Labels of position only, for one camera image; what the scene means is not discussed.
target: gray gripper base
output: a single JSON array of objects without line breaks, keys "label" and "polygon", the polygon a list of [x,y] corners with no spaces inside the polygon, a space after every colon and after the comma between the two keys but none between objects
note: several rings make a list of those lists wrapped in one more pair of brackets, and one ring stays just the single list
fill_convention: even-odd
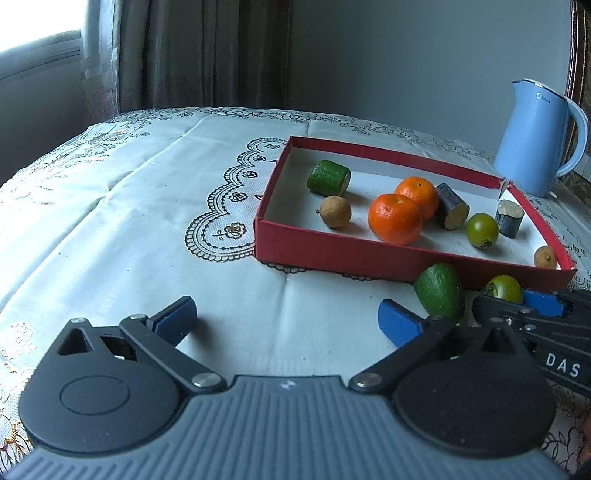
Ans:
[{"label": "gray gripper base", "polygon": [[39,447],[7,476],[8,480],[566,478],[539,450],[494,460],[448,455],[400,425],[384,398],[353,393],[338,377],[238,377],[224,393],[192,398],[171,428],[135,450],[83,459]]}]

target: blue kettle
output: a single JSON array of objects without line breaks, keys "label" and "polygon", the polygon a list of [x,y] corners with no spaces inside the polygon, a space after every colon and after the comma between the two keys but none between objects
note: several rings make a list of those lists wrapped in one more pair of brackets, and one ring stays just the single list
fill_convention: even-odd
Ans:
[{"label": "blue kettle", "polygon": [[[587,144],[587,115],[571,99],[530,79],[513,82],[515,109],[494,167],[521,190],[548,195],[554,179],[574,169]],[[570,116],[579,131],[572,157],[560,167]]]}]

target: orange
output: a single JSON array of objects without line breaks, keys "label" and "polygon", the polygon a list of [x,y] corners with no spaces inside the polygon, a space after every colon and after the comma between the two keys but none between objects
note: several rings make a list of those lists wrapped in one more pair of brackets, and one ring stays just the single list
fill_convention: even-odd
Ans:
[{"label": "orange", "polygon": [[368,224],[382,242],[406,245],[421,233],[423,218],[415,201],[397,193],[386,193],[369,207]]},{"label": "orange", "polygon": [[433,183],[421,177],[409,177],[400,182],[394,190],[417,202],[423,221],[429,220],[439,206],[439,194]]}]

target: kettle lid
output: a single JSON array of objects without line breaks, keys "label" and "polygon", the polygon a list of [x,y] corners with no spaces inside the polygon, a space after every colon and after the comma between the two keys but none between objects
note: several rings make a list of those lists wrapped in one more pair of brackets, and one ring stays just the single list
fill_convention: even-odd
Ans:
[{"label": "kettle lid", "polygon": [[523,80],[516,80],[513,83],[516,83],[516,82],[530,82],[530,83],[533,83],[534,85],[536,85],[536,87],[540,87],[540,88],[543,88],[544,90],[548,90],[549,92],[551,92],[551,93],[559,96],[560,98],[564,99],[564,95],[562,95],[561,93],[558,93],[556,90],[550,88],[548,85],[545,85],[545,84],[543,84],[541,82],[538,82],[537,80],[523,79]]}]

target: table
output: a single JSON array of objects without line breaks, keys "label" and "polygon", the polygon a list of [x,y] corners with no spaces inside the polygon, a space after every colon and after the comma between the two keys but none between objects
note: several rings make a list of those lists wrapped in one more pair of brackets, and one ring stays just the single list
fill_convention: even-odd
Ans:
[{"label": "table", "polygon": [[[88,128],[0,189],[0,468],[30,448],[18,397],[69,318],[114,325],[191,295],[202,324],[179,348],[229,381],[346,382],[394,349],[377,325],[382,299],[426,316],[408,284],[253,258],[252,218],[290,135],[494,173],[492,157],[464,142],[320,113],[149,110]],[[553,197],[530,200],[576,261],[574,285],[591,288],[590,210],[558,183]],[[572,470],[589,401],[554,388],[559,410],[544,447]]]}]

